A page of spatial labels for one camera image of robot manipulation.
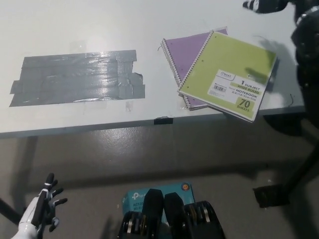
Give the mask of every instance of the blue box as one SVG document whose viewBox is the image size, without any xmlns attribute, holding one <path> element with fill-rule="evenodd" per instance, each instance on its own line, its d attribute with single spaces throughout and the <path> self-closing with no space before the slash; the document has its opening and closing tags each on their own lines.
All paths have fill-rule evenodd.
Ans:
<svg viewBox="0 0 319 239">
<path fill-rule="evenodd" d="M 190 183 L 182 182 L 151 188 L 160 189 L 164 197 L 168 193 L 177 193 L 182 198 L 185 205 L 194 203 L 194 196 Z M 150 188 L 143 188 L 129 191 L 123 198 L 123 215 L 128 211 L 141 212 L 143 208 L 144 196 L 149 189 Z M 164 211 L 161 221 L 162 223 L 167 223 Z"/>
</svg>

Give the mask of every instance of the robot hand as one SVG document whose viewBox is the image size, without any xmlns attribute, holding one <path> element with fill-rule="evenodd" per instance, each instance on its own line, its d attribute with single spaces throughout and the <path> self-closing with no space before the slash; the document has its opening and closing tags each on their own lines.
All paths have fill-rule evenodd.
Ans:
<svg viewBox="0 0 319 239">
<path fill-rule="evenodd" d="M 67 199 L 52 199 L 63 192 L 63 188 L 52 191 L 58 183 L 54 180 L 54 174 L 50 173 L 39 195 L 31 201 L 19 222 L 18 232 L 12 239 L 42 239 L 46 225 L 51 225 L 52 232 L 59 225 L 59 219 L 55 216 L 55 207 L 67 202 Z"/>
<path fill-rule="evenodd" d="M 243 7 L 257 13 L 272 13 L 285 9 L 287 0 L 248 0 Z"/>
</svg>

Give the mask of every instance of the notebook cover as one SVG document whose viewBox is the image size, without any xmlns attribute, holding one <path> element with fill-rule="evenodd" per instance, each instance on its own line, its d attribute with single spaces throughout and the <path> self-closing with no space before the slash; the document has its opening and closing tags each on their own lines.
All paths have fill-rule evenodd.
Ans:
<svg viewBox="0 0 319 239">
<path fill-rule="evenodd" d="M 223 27 L 215 31 L 227 35 L 227 27 Z M 166 42 L 171 59 L 176 67 L 176 72 L 174 72 L 174 69 L 172 70 L 175 74 L 175 79 L 178 86 L 180 86 L 180 83 L 196 59 L 208 35 L 209 32 L 177 39 L 164 40 Z M 196 98 L 188 96 L 184 96 L 184 98 L 185 103 L 188 105 L 190 110 L 201 109 L 207 106 L 206 103 Z"/>
<path fill-rule="evenodd" d="M 212 32 L 179 92 L 253 121 L 275 62 L 271 51 Z"/>
</svg>

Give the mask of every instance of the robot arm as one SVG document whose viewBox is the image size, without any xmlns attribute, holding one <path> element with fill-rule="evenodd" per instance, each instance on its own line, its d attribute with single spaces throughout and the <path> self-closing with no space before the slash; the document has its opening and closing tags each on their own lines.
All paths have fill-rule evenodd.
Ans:
<svg viewBox="0 0 319 239">
<path fill-rule="evenodd" d="M 55 207 L 67 202 L 67 199 L 52 201 L 63 192 L 63 189 L 53 190 L 58 181 L 54 180 L 54 174 L 50 173 L 44 183 L 44 187 L 38 196 L 33 198 L 25 210 L 18 226 L 18 232 L 12 239 L 42 239 L 46 225 L 51 225 L 52 232 L 59 225 L 59 219 L 55 216 Z"/>
</svg>

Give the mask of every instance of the table leg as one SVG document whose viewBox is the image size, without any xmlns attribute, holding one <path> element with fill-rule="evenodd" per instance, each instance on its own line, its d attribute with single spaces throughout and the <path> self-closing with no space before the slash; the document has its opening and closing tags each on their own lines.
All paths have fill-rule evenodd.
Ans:
<svg viewBox="0 0 319 239">
<path fill-rule="evenodd" d="M 5 218 L 13 222 L 18 226 L 22 215 L 17 213 L 12 207 L 10 207 L 5 201 L 0 198 L 0 214 L 4 215 Z"/>
<path fill-rule="evenodd" d="M 304 135 L 316 139 L 316 145 L 308 158 L 297 168 L 284 184 L 264 186 L 254 189 L 255 197 L 261 208 L 275 207 L 289 204 L 289 195 L 296 188 L 302 178 L 319 160 L 319 131 L 309 121 L 302 121 Z"/>
</svg>

